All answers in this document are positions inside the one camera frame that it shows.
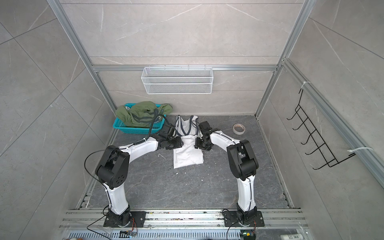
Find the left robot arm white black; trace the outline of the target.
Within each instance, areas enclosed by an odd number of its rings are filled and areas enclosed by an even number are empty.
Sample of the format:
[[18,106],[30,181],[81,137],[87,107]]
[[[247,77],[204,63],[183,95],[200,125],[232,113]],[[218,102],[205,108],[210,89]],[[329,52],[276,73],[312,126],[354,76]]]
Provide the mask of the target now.
[[130,162],[159,149],[173,150],[182,146],[182,139],[176,136],[175,127],[164,125],[156,134],[135,143],[120,147],[110,145],[105,149],[95,170],[109,200],[104,227],[135,225],[124,187]]

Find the white tank top navy trim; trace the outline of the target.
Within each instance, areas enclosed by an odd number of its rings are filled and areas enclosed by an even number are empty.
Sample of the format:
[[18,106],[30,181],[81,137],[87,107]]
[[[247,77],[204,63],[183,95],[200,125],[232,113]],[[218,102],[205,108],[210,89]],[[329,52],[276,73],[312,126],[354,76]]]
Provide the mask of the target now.
[[198,118],[198,116],[190,116],[188,120],[184,120],[180,115],[176,117],[176,136],[181,138],[183,146],[174,149],[175,169],[204,163],[202,150],[195,148],[196,139],[200,132],[197,123]]

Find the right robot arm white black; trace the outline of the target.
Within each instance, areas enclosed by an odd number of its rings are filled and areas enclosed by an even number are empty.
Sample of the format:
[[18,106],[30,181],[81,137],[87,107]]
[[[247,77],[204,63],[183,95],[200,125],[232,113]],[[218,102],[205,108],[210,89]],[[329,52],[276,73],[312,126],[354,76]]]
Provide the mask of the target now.
[[196,139],[197,149],[210,151],[213,146],[225,150],[231,173],[237,179],[237,209],[222,210],[226,227],[264,227],[264,217],[256,206],[254,181],[259,168],[258,160],[247,140],[233,139],[218,129],[213,129],[207,121],[198,124],[201,136]]

